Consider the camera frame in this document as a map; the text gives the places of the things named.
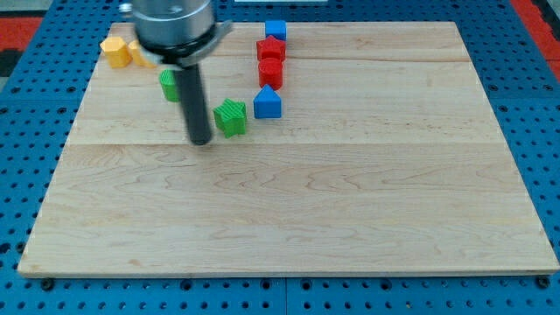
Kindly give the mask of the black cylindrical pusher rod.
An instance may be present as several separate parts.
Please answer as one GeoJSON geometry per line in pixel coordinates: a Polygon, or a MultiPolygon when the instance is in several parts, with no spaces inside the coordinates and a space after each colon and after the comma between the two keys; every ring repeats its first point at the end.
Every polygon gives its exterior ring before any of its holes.
{"type": "Polygon", "coordinates": [[[206,91],[200,66],[194,64],[175,71],[173,74],[188,138],[194,145],[208,144],[213,134],[208,118],[206,91]]]}

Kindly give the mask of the yellow block behind arm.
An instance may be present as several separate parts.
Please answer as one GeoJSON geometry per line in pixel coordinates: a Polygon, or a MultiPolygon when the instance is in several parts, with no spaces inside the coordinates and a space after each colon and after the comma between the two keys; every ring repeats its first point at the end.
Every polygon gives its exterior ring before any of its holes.
{"type": "Polygon", "coordinates": [[[128,50],[132,57],[133,62],[140,67],[155,68],[157,65],[150,62],[144,57],[142,48],[137,39],[128,43],[128,50]]]}

